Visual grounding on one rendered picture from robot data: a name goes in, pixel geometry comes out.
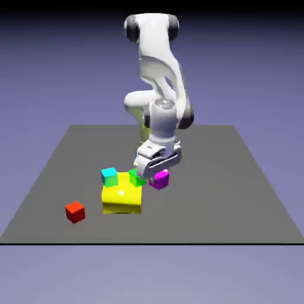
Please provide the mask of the small green cube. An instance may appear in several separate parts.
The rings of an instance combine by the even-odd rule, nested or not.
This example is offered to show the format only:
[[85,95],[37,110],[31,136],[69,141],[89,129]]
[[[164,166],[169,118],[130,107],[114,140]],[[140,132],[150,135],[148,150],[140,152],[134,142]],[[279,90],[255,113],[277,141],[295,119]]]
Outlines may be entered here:
[[147,184],[147,180],[137,175],[137,168],[131,169],[129,172],[129,182],[135,187]]

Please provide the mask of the small magenta cube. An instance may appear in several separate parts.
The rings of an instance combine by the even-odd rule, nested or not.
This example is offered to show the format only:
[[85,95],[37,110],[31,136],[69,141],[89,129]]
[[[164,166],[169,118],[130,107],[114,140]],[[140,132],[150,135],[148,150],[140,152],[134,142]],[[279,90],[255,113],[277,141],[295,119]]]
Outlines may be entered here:
[[155,189],[161,190],[169,185],[170,172],[158,172],[154,175],[153,180],[149,180],[148,183]]

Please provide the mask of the large yellow box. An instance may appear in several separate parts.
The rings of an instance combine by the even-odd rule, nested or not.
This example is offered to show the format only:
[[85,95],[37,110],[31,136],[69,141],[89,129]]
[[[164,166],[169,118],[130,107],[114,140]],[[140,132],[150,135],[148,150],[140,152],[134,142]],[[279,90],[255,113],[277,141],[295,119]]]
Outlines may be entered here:
[[128,172],[119,172],[118,185],[104,186],[101,201],[104,214],[140,214],[142,186],[134,186]]

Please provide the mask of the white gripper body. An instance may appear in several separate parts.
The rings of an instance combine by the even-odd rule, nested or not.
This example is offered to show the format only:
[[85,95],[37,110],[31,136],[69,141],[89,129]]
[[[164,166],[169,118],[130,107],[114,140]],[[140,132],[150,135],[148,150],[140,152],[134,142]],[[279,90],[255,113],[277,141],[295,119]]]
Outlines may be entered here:
[[170,155],[165,156],[167,150],[160,145],[142,145],[134,160],[137,175],[141,178],[153,178],[154,175],[162,170],[176,166],[182,159],[180,145],[174,145]]

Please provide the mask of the small cyan cube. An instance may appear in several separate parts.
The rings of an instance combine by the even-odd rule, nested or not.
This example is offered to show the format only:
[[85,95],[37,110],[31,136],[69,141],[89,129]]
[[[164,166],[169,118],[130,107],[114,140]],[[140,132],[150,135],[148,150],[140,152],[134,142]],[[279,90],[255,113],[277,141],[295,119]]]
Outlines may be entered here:
[[105,187],[117,186],[118,173],[114,167],[109,167],[101,170],[101,179]]

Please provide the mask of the small red cube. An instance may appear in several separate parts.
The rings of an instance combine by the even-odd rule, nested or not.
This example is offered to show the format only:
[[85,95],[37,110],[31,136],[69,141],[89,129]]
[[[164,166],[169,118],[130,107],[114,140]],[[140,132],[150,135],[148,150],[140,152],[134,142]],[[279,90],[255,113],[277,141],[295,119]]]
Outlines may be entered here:
[[84,206],[79,201],[74,201],[69,205],[65,206],[66,217],[73,224],[84,220],[86,212]]

